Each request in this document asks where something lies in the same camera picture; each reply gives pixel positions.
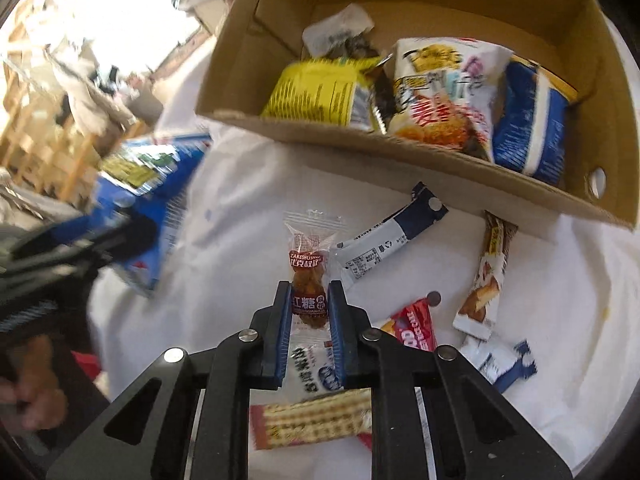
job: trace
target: person's hand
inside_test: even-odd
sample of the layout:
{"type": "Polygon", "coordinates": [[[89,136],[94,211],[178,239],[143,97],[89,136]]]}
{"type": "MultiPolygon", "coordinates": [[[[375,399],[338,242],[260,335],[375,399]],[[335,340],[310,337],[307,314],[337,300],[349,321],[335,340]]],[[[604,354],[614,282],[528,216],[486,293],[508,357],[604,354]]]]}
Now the person's hand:
{"type": "Polygon", "coordinates": [[[17,383],[0,378],[0,403],[28,405],[20,415],[22,428],[28,431],[50,430],[66,417],[66,396],[51,369],[50,339],[40,335],[29,339],[24,348],[13,351],[19,363],[17,383]]]}

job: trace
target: white tablecloth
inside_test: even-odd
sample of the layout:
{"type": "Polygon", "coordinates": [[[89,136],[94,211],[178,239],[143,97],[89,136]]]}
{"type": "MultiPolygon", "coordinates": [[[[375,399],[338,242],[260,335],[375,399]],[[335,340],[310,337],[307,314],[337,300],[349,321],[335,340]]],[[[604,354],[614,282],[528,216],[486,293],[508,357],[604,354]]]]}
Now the white tablecloth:
{"type": "MultiPolygon", "coordinates": [[[[192,110],[207,61],[185,79],[160,128],[203,123],[192,110]]],[[[110,270],[95,284],[90,319],[113,396],[166,348],[215,346],[271,304],[278,280],[290,278],[284,211],[340,215],[356,234],[404,205],[423,180],[449,214],[348,290],[349,302],[374,321],[438,290],[436,338],[458,345],[463,335],[451,322],[477,270],[482,210],[515,222],[496,332],[528,339],[539,371],[506,397],[572,469],[598,448],[640,377],[637,235],[433,171],[209,124],[214,147],[191,184],[155,296],[137,296],[110,270]]],[[[368,479],[369,471],[370,453],[356,439],[250,454],[252,478],[368,479]]]]}

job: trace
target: box handle hole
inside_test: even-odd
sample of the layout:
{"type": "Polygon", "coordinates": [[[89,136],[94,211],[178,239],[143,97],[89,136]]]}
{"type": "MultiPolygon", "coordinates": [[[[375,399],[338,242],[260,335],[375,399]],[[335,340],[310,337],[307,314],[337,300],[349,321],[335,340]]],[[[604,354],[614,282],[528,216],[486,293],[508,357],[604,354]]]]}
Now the box handle hole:
{"type": "Polygon", "coordinates": [[[587,190],[592,198],[596,200],[604,196],[607,187],[607,175],[602,168],[595,168],[587,176],[587,190]]]}

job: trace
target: cardboard box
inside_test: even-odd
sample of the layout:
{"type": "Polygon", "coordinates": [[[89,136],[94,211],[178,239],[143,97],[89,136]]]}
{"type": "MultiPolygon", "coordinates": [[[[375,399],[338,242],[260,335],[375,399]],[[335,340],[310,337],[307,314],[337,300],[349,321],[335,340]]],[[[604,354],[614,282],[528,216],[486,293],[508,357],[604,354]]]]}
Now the cardboard box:
{"type": "Polygon", "coordinates": [[[197,113],[283,142],[355,150],[442,171],[576,216],[638,223],[634,108],[596,0],[235,0],[211,58],[197,113]],[[564,190],[438,147],[330,124],[260,118],[280,73],[304,57],[303,29],[351,2],[376,26],[381,50],[398,38],[454,36],[503,44],[564,78],[580,102],[568,118],[564,190]],[[592,191],[593,171],[606,188],[592,191]]]}

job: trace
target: dark round dot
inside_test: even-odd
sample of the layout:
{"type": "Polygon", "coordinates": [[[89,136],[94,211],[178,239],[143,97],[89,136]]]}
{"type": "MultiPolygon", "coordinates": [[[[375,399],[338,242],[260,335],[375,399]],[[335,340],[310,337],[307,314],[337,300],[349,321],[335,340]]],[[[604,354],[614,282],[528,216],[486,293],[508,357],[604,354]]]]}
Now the dark round dot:
{"type": "Polygon", "coordinates": [[[432,290],[429,294],[427,294],[427,302],[429,306],[438,306],[442,297],[437,290],[432,290]]]}

